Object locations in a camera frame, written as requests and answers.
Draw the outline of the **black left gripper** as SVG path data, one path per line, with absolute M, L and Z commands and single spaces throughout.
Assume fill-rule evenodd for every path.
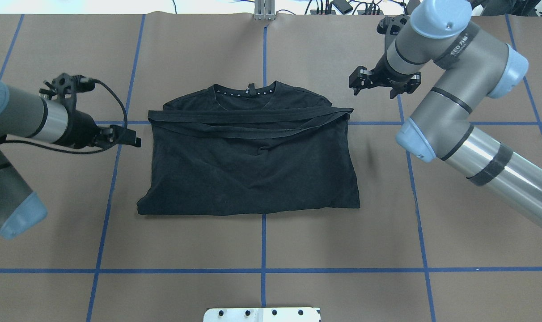
M 99 127 L 94 119 L 84 112 L 72 113 L 69 128 L 65 134 L 65 146 L 72 149 L 85 147 L 107 148 L 113 144 L 141 147 L 141 138 L 134 130 L 122 126 Z

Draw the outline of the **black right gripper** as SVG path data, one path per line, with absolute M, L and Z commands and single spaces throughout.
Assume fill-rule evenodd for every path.
M 363 89 L 384 86 L 394 90 L 416 90 L 422 83 L 420 72 L 404 75 L 394 70 L 386 56 L 382 56 L 372 72 L 366 67 L 356 67 L 348 78 L 348 87 L 357 96 Z

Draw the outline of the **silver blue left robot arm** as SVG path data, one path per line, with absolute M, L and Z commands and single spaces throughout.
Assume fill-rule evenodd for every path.
M 77 108 L 77 96 L 102 86 L 120 107 L 118 124 L 98 125 Z M 44 83 L 38 94 L 0 79 L 0 237 L 11 240 L 42 222 L 47 207 L 16 169 L 6 148 L 34 147 L 52 153 L 87 156 L 118 145 L 141 146 L 128 128 L 127 108 L 102 80 L 63 73 Z

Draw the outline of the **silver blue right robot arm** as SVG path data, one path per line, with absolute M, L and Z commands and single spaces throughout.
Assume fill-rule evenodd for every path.
M 529 63 L 473 23 L 472 11 L 467 0 L 424 0 L 410 15 L 383 18 L 382 57 L 373 69 L 355 68 L 348 85 L 354 95 L 385 86 L 393 99 L 420 86 L 426 63 L 443 69 L 396 142 L 426 163 L 441 159 L 542 228 L 542 169 L 468 120 L 484 98 L 503 97 L 518 85 Z

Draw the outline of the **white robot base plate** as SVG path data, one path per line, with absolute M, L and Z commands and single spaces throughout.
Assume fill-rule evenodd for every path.
M 320 322 L 320 308 L 280 306 L 253 308 L 212 308 L 206 310 L 204 322 Z

